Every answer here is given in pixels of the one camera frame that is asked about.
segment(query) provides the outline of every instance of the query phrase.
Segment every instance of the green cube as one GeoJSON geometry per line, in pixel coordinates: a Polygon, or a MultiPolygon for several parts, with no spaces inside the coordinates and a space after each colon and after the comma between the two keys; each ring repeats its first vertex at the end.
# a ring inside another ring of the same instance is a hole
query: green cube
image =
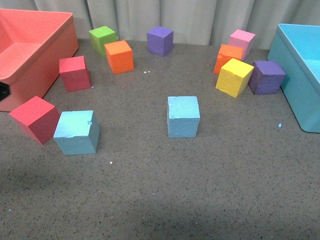
{"type": "Polygon", "coordinates": [[[105,44],[116,42],[117,34],[107,26],[101,26],[89,31],[93,49],[101,56],[106,55],[105,44]]]}

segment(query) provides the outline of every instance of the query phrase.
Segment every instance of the foam block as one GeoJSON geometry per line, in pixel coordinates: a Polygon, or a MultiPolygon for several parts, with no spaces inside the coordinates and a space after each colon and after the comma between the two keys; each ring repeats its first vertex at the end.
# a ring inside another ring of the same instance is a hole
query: foam block
{"type": "Polygon", "coordinates": [[[84,56],[60,59],[59,72],[68,92],[91,88],[90,75],[84,56]]]}
{"type": "Polygon", "coordinates": [[[116,42],[117,34],[107,26],[101,26],[89,31],[91,45],[101,56],[106,55],[105,44],[116,42]]]}
{"type": "Polygon", "coordinates": [[[54,105],[38,96],[14,109],[10,115],[27,135],[42,145],[54,136],[60,117],[54,105]]]}
{"type": "Polygon", "coordinates": [[[246,88],[253,69],[233,58],[221,68],[215,88],[236,98],[246,88]]]}
{"type": "Polygon", "coordinates": [[[106,59],[114,74],[134,69],[134,56],[131,47],[125,40],[104,45],[106,59]]]}
{"type": "Polygon", "coordinates": [[[276,94],[286,73],[275,61],[254,61],[248,85],[254,94],[276,94]]]}
{"type": "Polygon", "coordinates": [[[196,96],[169,96],[167,105],[169,138],[195,138],[200,122],[196,96]]]}
{"type": "Polygon", "coordinates": [[[241,61],[243,61],[245,57],[250,53],[250,50],[254,43],[254,38],[254,33],[238,29],[230,35],[228,45],[243,48],[243,53],[241,56],[241,61]]]}
{"type": "Polygon", "coordinates": [[[165,56],[174,47],[174,31],[156,26],[146,34],[147,48],[150,53],[165,56]]]}
{"type": "Polygon", "coordinates": [[[94,111],[64,111],[53,139],[65,155],[95,154],[99,133],[94,111]]]}
{"type": "Polygon", "coordinates": [[[218,57],[216,58],[213,73],[219,74],[221,67],[225,65],[230,59],[240,60],[243,51],[244,50],[241,47],[222,44],[218,53],[218,57]]]}

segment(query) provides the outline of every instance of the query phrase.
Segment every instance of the light blue cube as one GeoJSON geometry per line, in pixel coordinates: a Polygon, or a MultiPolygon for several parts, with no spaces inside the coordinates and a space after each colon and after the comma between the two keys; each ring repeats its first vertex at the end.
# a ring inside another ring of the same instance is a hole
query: light blue cube
{"type": "Polygon", "coordinates": [[[167,115],[169,138],[195,138],[200,122],[196,96],[169,96],[167,115]]]}
{"type": "Polygon", "coordinates": [[[53,139],[65,155],[95,154],[99,133],[94,111],[63,111],[53,139]]]}

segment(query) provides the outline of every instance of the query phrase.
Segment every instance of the orange cube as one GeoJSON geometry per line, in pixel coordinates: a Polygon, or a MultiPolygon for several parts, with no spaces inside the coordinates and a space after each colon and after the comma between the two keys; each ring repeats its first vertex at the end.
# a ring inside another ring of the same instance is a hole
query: orange cube
{"type": "Polygon", "coordinates": [[[231,59],[241,60],[244,49],[238,46],[229,46],[222,44],[216,58],[213,73],[219,74],[223,65],[229,62],[231,59]]]}
{"type": "Polygon", "coordinates": [[[115,41],[104,45],[106,59],[114,74],[134,69],[134,56],[131,47],[125,40],[115,41]]]}

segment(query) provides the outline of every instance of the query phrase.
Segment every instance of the light blue plastic bin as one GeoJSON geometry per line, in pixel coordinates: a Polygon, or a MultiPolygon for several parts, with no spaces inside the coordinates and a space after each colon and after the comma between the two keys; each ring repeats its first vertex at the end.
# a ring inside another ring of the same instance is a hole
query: light blue plastic bin
{"type": "Polygon", "coordinates": [[[279,24],[268,60],[286,73],[281,88],[302,130],[320,133],[320,26],[279,24]]]}

